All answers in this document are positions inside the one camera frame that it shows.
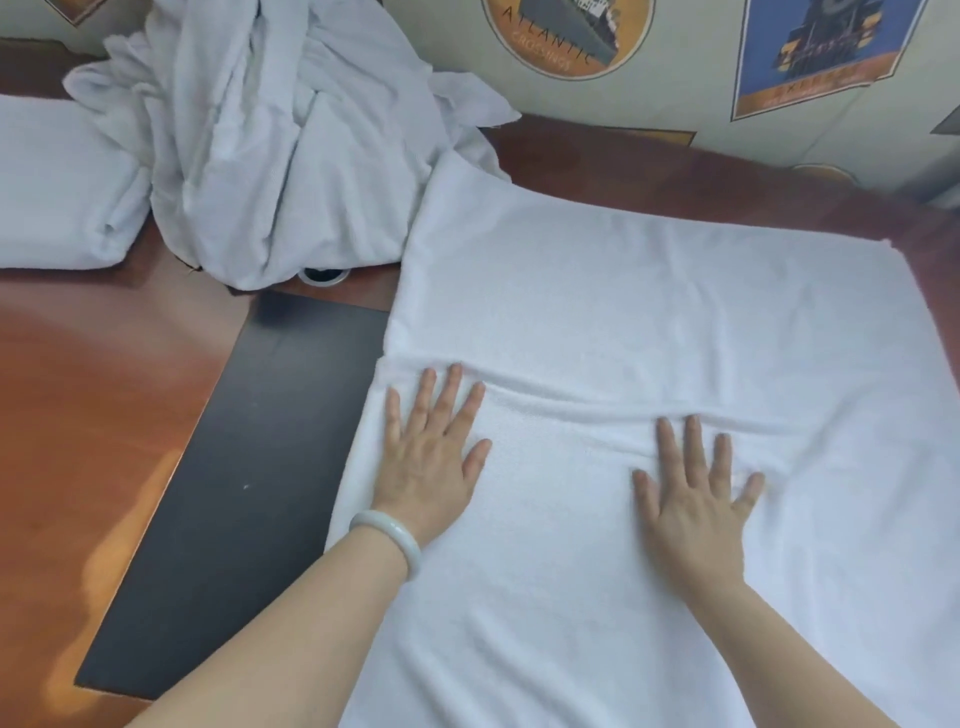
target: hand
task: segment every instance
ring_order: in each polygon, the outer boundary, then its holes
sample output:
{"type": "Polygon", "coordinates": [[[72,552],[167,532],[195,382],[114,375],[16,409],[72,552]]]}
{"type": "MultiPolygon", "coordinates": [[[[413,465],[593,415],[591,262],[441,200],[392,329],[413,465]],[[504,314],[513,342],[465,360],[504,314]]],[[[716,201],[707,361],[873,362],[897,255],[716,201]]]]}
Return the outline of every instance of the hand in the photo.
{"type": "Polygon", "coordinates": [[[393,387],[387,391],[383,460],[372,508],[401,522],[421,548],[460,518],[493,446],[490,440],[481,440],[462,459],[484,395],[484,385],[474,384],[454,417],[463,374],[459,364],[450,367],[446,386],[431,409],[437,373],[432,369],[423,372],[406,427],[400,419],[400,395],[393,387]]]}
{"type": "Polygon", "coordinates": [[[669,421],[657,420],[663,489],[644,471],[634,472],[643,540],[677,594],[692,606],[705,591],[743,583],[743,526],[763,491],[754,473],[731,502],[730,435],[718,435],[708,471],[700,420],[686,418],[681,454],[669,421]]]}

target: white fabric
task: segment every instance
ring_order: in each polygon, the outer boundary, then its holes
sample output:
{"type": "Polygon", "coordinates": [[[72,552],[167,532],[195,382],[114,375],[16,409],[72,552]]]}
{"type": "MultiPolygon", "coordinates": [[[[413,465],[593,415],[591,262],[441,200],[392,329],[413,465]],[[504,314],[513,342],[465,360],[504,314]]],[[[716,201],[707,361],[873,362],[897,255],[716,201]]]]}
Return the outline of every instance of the white fabric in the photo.
{"type": "Polygon", "coordinates": [[[0,268],[104,268],[150,211],[137,160],[80,105],[0,96],[0,268]]]}
{"type": "Polygon", "coordinates": [[[64,85],[152,169],[170,249],[242,289],[399,260],[439,155],[502,174],[476,127],[518,118],[375,0],[157,0],[105,45],[64,85]]]}
{"type": "Polygon", "coordinates": [[[960,725],[960,398],[888,244],[577,205],[451,155],[384,348],[328,546],[370,502],[389,384],[409,407],[464,362],[494,445],[345,728],[752,725],[637,540],[630,470],[691,412],[732,433],[735,489],[767,473],[749,583],[900,725],[960,725]]]}

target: white bangle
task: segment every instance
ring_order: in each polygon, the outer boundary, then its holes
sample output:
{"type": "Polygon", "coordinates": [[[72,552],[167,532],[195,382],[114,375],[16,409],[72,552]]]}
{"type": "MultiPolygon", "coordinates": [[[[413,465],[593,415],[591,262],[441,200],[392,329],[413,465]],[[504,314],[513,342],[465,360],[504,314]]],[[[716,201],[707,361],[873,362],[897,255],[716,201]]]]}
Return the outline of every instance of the white bangle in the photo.
{"type": "Polygon", "coordinates": [[[358,525],[368,525],[389,536],[391,541],[403,551],[403,556],[407,560],[407,581],[411,581],[417,575],[420,571],[420,545],[400,521],[380,511],[360,511],[350,521],[350,530],[352,531],[358,525]]]}

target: black mat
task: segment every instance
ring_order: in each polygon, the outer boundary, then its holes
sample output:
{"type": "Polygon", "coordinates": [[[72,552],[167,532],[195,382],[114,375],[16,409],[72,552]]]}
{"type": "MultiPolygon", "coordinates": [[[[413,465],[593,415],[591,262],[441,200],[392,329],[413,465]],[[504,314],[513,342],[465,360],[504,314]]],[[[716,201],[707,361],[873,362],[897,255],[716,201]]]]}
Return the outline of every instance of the black mat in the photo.
{"type": "Polygon", "coordinates": [[[259,297],[78,685],[157,698],[323,553],[386,323],[259,297]]]}

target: table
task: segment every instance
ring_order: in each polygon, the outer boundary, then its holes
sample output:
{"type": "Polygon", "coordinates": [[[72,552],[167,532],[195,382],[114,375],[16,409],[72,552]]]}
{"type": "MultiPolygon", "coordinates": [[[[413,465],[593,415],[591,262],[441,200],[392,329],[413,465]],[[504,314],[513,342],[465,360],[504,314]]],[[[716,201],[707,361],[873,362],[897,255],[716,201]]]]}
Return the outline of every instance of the table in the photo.
{"type": "MultiPolygon", "coordinates": [[[[64,66],[41,62],[44,53],[0,44],[0,68],[14,69],[0,74],[0,92],[54,93],[50,75],[64,66]]],[[[889,238],[907,256],[960,376],[960,219],[950,213],[560,121],[527,117],[490,137],[517,184],[557,197],[889,238]]],[[[355,271],[334,288],[296,280],[279,287],[387,310],[397,275],[384,266],[355,271]]],[[[178,262],[152,222],[113,269],[0,272],[4,724],[113,728],[143,709],[74,688],[72,679],[250,300],[178,262]]]]}

